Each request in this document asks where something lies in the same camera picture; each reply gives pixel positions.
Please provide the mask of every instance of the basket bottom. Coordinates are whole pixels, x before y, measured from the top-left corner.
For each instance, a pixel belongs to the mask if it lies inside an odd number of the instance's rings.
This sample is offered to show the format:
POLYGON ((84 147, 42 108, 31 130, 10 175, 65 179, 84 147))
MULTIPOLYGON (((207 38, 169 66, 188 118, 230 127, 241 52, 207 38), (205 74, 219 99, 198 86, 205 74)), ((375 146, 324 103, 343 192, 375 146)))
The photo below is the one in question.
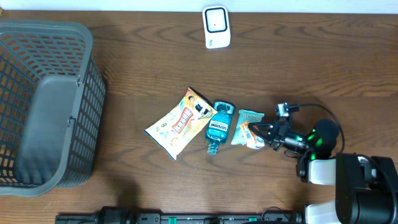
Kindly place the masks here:
POLYGON ((16 179, 42 185, 57 171, 77 91, 75 76, 49 75, 40 81, 30 105, 16 156, 16 179))

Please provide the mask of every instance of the blue bottle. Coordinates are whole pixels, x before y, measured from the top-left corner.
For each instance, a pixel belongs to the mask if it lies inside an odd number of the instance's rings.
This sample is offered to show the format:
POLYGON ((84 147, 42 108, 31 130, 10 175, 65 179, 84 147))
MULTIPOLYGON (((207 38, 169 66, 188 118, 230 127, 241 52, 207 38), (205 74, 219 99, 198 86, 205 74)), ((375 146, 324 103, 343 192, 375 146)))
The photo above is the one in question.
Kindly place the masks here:
POLYGON ((212 117, 206 131, 206 140, 209 141, 207 153, 215 156, 220 144, 225 144, 228 138, 229 127, 235 114, 235 106, 221 101, 214 102, 217 114, 212 117))

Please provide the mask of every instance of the wood grain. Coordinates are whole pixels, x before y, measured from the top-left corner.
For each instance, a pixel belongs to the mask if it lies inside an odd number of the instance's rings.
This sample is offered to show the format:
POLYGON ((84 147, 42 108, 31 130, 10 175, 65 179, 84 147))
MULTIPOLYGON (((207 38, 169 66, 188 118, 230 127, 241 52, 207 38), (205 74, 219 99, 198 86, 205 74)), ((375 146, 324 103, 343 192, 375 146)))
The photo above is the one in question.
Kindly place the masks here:
MULTIPOLYGON (((41 197, 1 197, 0 223, 53 223, 59 212, 104 205, 254 213, 334 198, 333 187, 300 183, 296 161, 282 151, 227 144, 210 157, 204 131, 171 161, 143 130, 188 86, 211 101, 263 111, 269 120, 280 102, 321 103, 339 117, 346 152, 398 161, 397 16, 231 13, 231 45, 217 50, 205 48, 200 13, 7 11, 5 17, 87 26, 107 95, 92 178, 41 197)), ((308 131, 324 117, 306 108, 294 126, 308 131)))

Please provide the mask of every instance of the plastic basket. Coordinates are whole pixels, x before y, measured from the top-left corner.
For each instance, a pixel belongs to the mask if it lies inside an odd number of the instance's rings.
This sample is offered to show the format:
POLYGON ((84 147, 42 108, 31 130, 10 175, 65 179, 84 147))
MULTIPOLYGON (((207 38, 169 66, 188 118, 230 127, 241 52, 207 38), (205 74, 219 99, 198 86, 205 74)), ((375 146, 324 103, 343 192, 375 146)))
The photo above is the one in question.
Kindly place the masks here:
POLYGON ((0 195, 90 176, 105 96, 92 48, 81 24, 0 20, 0 195))

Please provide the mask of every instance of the snack bag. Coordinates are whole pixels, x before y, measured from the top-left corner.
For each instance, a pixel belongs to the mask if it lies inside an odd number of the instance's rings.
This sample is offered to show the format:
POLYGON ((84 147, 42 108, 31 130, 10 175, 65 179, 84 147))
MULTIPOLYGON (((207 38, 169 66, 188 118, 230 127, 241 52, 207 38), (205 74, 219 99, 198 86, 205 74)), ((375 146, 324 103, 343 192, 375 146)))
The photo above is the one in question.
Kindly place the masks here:
POLYGON ((251 149, 260 149, 265 146, 264 140, 254 134, 249 129, 249 122, 244 122, 240 125, 241 131, 243 133, 243 138, 246 140, 246 146, 251 149))
POLYGON ((180 103, 145 132, 176 160, 182 149, 215 114, 216 110, 188 88, 180 103))
POLYGON ((236 125, 236 130, 234 137, 232 138, 231 144, 246 144, 246 140, 243 136, 243 132, 241 131, 241 124, 242 123, 251 123, 251 122, 260 122, 261 119, 264 117, 264 113, 256 113, 254 111, 248 110, 239 110, 239 118, 238 124, 236 125))

